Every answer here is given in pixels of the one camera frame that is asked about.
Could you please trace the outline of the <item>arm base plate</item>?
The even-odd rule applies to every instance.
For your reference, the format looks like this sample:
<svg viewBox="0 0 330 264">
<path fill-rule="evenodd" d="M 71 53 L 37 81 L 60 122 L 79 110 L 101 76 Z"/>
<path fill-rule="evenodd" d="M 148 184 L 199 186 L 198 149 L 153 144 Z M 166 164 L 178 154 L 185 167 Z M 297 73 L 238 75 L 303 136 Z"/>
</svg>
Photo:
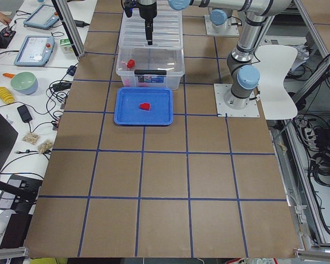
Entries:
<svg viewBox="0 0 330 264">
<path fill-rule="evenodd" d="M 231 93 L 232 84 L 214 84 L 217 115 L 219 117 L 259 118 L 259 110 L 254 92 L 245 99 Z"/>
<path fill-rule="evenodd" d="M 206 35 L 208 36 L 223 36 L 223 37 L 239 37 L 238 25 L 240 24 L 236 18 L 229 18 L 222 25 L 215 25 L 210 21 L 210 16 L 205 15 Z"/>
</svg>

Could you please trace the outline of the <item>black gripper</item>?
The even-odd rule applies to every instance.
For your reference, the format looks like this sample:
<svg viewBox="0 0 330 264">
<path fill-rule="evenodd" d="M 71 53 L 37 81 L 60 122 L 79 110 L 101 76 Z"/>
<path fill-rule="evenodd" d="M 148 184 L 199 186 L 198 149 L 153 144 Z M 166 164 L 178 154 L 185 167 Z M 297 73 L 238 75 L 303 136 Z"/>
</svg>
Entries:
<svg viewBox="0 0 330 264">
<path fill-rule="evenodd" d="M 153 45 L 153 19 L 157 16 L 156 0 L 138 0 L 140 16 L 145 19 L 146 41 L 149 46 Z"/>
</svg>

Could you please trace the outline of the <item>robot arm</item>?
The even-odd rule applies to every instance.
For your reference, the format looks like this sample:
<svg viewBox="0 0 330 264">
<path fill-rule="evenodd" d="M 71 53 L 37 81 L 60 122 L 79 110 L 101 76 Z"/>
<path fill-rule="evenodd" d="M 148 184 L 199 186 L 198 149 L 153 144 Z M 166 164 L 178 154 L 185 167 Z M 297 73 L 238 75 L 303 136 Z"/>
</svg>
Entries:
<svg viewBox="0 0 330 264">
<path fill-rule="evenodd" d="M 236 47 L 227 57 L 227 66 L 233 84 L 225 96 L 225 104 L 232 109 L 243 109 L 249 97 L 259 83 L 260 73 L 251 65 L 254 51 L 263 37 L 266 21 L 281 13 L 291 1 L 168 1 L 174 10 L 183 10 L 188 6 L 200 8 L 231 9 L 245 13 L 245 22 Z"/>
</svg>

